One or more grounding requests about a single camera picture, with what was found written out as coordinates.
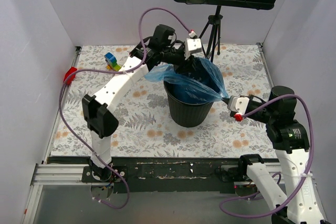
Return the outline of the blue trash bag roll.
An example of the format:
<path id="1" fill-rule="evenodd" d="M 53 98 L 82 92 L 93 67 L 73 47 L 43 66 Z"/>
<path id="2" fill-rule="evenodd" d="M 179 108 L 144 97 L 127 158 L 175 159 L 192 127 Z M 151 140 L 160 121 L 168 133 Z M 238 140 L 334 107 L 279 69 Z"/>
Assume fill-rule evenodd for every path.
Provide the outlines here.
<path id="1" fill-rule="evenodd" d="M 156 66 L 145 78 L 151 82 L 164 81 L 173 96 L 184 103 L 203 104 L 229 98 L 222 72 L 205 58 L 195 57 L 182 69 L 168 64 Z"/>

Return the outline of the black ribbed trash bin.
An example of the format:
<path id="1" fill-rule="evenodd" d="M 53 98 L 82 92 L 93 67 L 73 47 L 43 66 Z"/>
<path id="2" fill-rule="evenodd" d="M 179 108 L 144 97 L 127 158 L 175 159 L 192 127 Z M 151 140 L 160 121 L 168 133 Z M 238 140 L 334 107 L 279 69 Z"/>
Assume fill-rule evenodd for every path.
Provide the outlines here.
<path id="1" fill-rule="evenodd" d="M 207 117 L 213 102 L 203 104 L 184 103 L 173 96 L 168 86 L 163 82 L 169 102 L 170 115 L 178 125 L 183 127 L 196 127 Z"/>

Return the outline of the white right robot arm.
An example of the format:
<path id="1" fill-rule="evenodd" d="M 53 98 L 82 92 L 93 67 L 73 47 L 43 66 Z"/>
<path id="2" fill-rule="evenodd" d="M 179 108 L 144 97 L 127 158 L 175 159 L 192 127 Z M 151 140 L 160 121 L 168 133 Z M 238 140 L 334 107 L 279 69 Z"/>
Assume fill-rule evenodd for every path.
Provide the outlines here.
<path id="1" fill-rule="evenodd" d="M 300 101 L 306 110 L 308 127 L 295 119 Z M 249 118 L 266 125 L 266 133 L 281 167 L 281 188 L 270 175 L 258 154 L 242 155 L 238 176 L 254 182 L 266 201 L 273 223 L 328 223 L 316 199 L 310 172 L 314 134 L 307 105 L 291 88 L 274 86 L 267 102 L 257 102 L 251 96 L 239 97 L 234 103 L 235 119 Z"/>

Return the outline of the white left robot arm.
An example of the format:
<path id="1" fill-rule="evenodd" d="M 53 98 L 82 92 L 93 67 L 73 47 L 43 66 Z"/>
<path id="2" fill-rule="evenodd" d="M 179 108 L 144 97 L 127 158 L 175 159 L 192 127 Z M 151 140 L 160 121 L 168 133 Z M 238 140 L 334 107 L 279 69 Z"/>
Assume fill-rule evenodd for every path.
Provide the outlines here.
<path id="1" fill-rule="evenodd" d="M 153 36 L 147 37 L 142 46 L 138 44 L 121 67 L 121 74 L 114 75 L 103 88 L 94 95 L 86 94 L 82 99 L 84 119 L 91 133 L 93 153 L 90 158 L 93 175 L 100 182 L 111 178 L 112 170 L 106 164 L 111 162 L 111 135 L 119 125 L 113 115 L 121 98 L 147 73 L 160 63 L 180 66 L 188 61 L 182 42 L 178 49 L 173 47 L 175 30 L 167 25 L 158 25 Z"/>

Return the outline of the floral patterned table mat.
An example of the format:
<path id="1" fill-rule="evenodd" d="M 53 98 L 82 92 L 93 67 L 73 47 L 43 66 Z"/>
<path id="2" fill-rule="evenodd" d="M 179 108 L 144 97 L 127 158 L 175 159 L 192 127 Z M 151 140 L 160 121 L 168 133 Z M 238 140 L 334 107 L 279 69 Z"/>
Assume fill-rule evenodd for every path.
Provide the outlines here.
<path id="1" fill-rule="evenodd" d="M 104 56 L 115 55 L 123 64 L 131 46 L 84 46 L 77 60 L 76 75 L 65 96 L 63 115 L 55 129 L 50 156 L 89 156 L 91 136 L 83 118 L 81 100 L 110 80 L 103 74 Z M 222 45 L 214 58 L 230 95 L 269 97 L 271 82 L 260 44 Z M 139 80 L 121 99 L 114 116 L 119 126 L 111 140 L 112 156 L 122 157 L 221 157 L 237 158 L 276 154 L 262 123 L 250 119 L 236 122 L 223 102 L 212 105 L 198 126 L 176 124 L 169 111 L 167 94 L 160 82 Z"/>

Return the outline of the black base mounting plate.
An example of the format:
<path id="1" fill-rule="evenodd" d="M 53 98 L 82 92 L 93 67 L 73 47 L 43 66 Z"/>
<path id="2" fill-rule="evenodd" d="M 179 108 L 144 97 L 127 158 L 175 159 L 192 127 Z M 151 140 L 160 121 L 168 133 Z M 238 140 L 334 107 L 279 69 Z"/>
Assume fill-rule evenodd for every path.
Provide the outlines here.
<path id="1" fill-rule="evenodd" d="M 125 180 L 112 175 L 114 193 L 218 191 L 234 193 L 235 184 L 250 185 L 238 158 L 115 157 L 112 167 Z"/>

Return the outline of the red block on rail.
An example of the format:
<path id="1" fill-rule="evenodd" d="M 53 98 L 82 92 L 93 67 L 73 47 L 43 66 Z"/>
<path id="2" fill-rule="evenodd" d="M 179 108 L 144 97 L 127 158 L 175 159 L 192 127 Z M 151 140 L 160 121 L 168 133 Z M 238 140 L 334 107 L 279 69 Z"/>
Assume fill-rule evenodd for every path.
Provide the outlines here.
<path id="1" fill-rule="evenodd" d="M 73 82 L 74 78 L 76 77 L 76 71 L 78 69 L 75 67 L 70 67 L 70 69 L 66 72 L 65 76 L 64 76 L 64 84 L 69 86 L 71 85 L 71 83 Z"/>

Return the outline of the aluminium frame rail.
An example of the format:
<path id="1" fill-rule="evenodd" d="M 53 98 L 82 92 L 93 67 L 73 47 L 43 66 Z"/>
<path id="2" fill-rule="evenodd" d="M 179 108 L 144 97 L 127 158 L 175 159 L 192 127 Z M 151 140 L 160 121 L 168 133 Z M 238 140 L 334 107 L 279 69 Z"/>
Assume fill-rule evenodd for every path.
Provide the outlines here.
<path id="1" fill-rule="evenodd" d="M 95 180 L 84 157 L 37 165 L 23 223 L 324 223 L 311 176 L 278 214 L 301 178 L 303 162 L 276 159 L 241 169 L 236 158 L 113 159 L 124 177 Z"/>

